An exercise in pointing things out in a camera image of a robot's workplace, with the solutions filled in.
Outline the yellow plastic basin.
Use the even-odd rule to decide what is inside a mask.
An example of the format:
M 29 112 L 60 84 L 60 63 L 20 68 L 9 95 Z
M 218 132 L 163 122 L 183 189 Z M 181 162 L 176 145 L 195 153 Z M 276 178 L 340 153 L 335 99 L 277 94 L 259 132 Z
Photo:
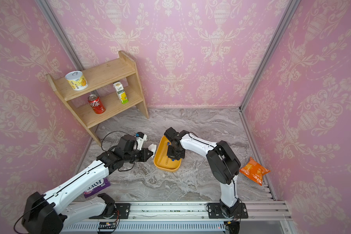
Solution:
M 182 160 L 172 160 L 168 158 L 167 150 L 169 145 L 171 145 L 170 141 L 163 136 L 156 149 L 154 165 L 160 170 L 173 173 L 180 168 Z

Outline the white wiping cloth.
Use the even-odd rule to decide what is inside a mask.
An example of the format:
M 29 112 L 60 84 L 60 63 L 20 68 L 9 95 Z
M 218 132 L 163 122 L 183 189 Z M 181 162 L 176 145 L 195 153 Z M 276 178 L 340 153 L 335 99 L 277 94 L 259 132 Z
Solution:
M 156 155 L 156 149 L 157 149 L 157 145 L 155 144 L 151 144 L 150 146 L 148 146 L 148 150 L 152 152 L 152 155 L 151 155 L 152 158 Z

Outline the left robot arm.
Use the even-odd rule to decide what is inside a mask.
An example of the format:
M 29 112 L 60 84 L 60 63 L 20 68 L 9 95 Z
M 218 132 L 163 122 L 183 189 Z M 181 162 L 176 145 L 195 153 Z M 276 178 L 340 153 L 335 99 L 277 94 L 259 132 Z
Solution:
M 125 163 L 146 162 L 155 155 L 156 145 L 143 147 L 147 136 L 142 132 L 124 135 L 118 145 L 101 153 L 83 171 L 65 183 L 43 194 L 35 192 L 27 198 L 19 218 L 30 234 L 59 234 L 63 229 L 94 216 L 109 219 L 120 212 L 115 200 L 106 193 L 92 201 L 73 205 L 72 202 L 94 183 L 119 170 Z

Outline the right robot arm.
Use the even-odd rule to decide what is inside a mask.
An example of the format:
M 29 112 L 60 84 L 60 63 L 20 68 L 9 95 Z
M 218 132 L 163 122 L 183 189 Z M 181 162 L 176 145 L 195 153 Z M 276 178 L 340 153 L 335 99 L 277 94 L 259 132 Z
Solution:
M 240 199 L 236 182 L 241 162 L 229 144 L 224 140 L 207 141 L 185 130 L 177 132 L 172 127 L 166 130 L 164 136 L 170 141 L 167 150 L 168 158 L 183 159 L 185 152 L 189 150 L 207 159 L 213 176 L 220 182 L 222 213 L 227 218 L 237 215 Z

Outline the purple tissue pack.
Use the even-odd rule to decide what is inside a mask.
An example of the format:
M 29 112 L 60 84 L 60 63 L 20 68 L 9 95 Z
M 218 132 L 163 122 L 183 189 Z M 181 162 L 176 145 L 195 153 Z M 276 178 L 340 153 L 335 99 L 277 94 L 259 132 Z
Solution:
M 85 198 L 89 198 L 89 197 L 97 194 L 98 192 L 100 192 L 101 190 L 103 190 L 109 186 L 110 186 L 110 182 L 108 181 L 107 178 L 101 179 L 101 180 L 95 182 L 90 187 L 88 187 L 88 189 L 83 192 L 83 196 Z

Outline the red cola can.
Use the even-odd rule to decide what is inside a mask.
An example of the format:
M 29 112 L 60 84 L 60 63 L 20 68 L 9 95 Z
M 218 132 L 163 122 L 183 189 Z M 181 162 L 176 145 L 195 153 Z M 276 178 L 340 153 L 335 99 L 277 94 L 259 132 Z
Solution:
M 98 95 L 91 94 L 88 97 L 88 103 L 96 114 L 102 114 L 106 110 Z

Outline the green white juice carton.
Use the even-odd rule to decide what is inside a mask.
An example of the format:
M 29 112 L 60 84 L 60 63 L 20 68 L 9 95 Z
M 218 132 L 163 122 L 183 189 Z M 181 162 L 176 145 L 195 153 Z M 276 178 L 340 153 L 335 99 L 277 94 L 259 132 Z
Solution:
M 126 104 L 129 100 L 127 98 L 123 84 L 121 82 L 116 82 L 113 85 L 114 85 L 117 96 L 120 99 L 121 103 Z

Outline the orange snack bag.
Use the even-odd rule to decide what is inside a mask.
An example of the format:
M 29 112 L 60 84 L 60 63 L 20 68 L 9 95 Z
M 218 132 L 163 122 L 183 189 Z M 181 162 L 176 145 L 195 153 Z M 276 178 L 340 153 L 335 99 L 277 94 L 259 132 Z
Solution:
M 240 172 L 253 182 L 262 186 L 263 177 L 268 174 L 270 170 L 266 169 L 260 163 L 256 162 L 252 157 L 250 157 L 249 162 L 240 169 Z

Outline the yellow white tin can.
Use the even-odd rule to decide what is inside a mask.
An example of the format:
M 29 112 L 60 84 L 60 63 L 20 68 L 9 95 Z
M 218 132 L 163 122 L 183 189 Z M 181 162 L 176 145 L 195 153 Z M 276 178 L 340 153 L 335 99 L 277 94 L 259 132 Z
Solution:
M 65 79 L 74 91 L 84 90 L 89 85 L 82 71 L 69 72 L 65 75 Z

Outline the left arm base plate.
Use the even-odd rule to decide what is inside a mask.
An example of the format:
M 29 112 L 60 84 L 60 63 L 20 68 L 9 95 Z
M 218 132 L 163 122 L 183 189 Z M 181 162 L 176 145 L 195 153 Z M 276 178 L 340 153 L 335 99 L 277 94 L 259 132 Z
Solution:
M 108 212 L 104 211 L 103 214 L 92 216 L 89 219 L 128 219 L 130 207 L 130 203 L 116 203 L 115 208 L 108 208 Z

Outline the aluminium front rail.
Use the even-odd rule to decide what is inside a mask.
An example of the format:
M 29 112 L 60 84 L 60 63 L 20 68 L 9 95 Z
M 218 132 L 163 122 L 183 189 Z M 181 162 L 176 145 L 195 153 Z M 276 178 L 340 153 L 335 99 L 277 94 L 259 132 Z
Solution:
M 281 201 L 247 201 L 248 219 L 209 219 L 206 201 L 134 201 L 128 219 L 85 219 L 61 234 L 295 234 Z

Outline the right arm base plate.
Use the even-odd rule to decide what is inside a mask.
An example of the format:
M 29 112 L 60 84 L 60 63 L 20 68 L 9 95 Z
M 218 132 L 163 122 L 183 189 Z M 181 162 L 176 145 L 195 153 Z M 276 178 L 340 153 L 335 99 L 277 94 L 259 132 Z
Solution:
M 246 204 L 236 202 L 232 207 L 226 206 L 222 202 L 207 203 L 206 210 L 209 219 L 248 219 Z

